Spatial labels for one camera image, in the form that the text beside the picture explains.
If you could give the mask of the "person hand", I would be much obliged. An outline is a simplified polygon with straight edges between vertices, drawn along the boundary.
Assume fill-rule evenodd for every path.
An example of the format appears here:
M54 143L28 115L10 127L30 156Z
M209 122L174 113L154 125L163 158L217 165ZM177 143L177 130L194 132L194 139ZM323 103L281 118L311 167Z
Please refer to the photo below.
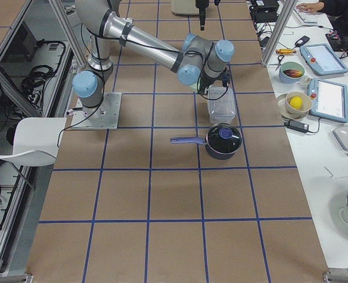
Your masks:
M321 10L322 8L323 8L323 4L320 2L312 3L312 4L302 3L302 4L298 4L296 6L296 10L298 12L304 12L304 13L308 13L308 14L316 13L317 11Z

